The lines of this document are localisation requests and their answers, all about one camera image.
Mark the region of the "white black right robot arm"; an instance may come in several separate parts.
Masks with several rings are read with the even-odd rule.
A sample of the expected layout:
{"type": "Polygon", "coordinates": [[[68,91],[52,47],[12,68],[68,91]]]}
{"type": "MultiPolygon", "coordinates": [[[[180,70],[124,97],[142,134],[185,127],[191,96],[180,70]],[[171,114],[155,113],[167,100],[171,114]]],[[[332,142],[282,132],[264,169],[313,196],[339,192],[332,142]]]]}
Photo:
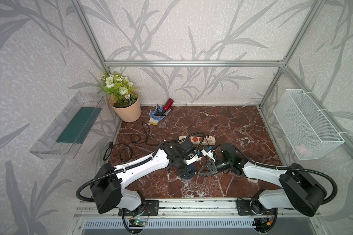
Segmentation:
{"type": "Polygon", "coordinates": [[[198,151],[198,157],[209,161],[199,170],[201,176],[213,176],[228,170],[237,176],[258,179],[278,186],[277,190],[259,191],[252,198],[254,208],[294,209],[313,217],[321,205],[335,199],[338,193],[336,182],[328,175],[299,164],[275,166],[262,164],[247,157],[239,148],[225,143],[218,145],[222,159],[217,157],[215,147],[198,151]]]}

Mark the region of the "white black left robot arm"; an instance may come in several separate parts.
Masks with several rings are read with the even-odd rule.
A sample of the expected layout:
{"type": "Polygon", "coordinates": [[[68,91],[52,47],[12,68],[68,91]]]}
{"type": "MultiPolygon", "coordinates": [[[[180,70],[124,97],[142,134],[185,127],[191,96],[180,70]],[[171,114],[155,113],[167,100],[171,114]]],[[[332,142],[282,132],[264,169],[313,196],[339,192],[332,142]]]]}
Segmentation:
{"type": "Polygon", "coordinates": [[[193,164],[208,156],[212,147],[202,148],[202,142],[196,146],[192,139],[163,141],[156,150],[135,161],[112,166],[104,164],[94,179],[84,183],[76,190],[76,197],[81,201],[94,202],[99,213],[106,213],[113,208],[122,209],[134,215],[141,215],[147,208],[147,201],[139,191],[130,191],[127,186],[154,171],[175,167],[180,178],[189,181],[194,178],[193,164]]]}

